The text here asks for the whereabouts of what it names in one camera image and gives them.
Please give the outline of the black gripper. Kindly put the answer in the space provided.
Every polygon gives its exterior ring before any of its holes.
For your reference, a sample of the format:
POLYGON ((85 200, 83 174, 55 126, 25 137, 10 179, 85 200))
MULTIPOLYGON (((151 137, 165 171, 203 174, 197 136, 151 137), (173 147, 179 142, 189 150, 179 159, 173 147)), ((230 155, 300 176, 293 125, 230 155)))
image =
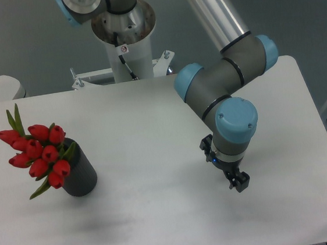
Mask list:
POLYGON ((241 193, 249 185, 250 176, 245 172, 240 172, 239 165, 243 158, 237 161, 226 162, 218 157, 211 150, 212 135, 209 134, 200 142, 200 149, 204 151, 206 162, 214 162, 214 166, 222 170, 227 180, 229 180, 229 189, 235 188, 238 193, 241 193))

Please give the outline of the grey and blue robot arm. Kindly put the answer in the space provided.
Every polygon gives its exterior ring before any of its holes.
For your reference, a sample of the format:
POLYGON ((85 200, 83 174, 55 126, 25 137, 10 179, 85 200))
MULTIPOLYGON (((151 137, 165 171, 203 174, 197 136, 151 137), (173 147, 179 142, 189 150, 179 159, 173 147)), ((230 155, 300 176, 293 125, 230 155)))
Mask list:
MULTIPOLYGON (((178 72, 174 87, 179 97, 211 130, 201 140, 207 162, 222 170, 230 187, 247 188, 250 177, 240 171, 244 153, 257 128, 257 110, 234 93, 266 73, 278 60, 275 43, 254 36, 229 0, 187 0, 220 52, 209 69, 197 63, 178 72)), ((155 14, 143 0, 55 0, 67 21, 90 22, 104 43, 117 83, 150 79, 158 74, 152 62, 150 35, 155 14)))

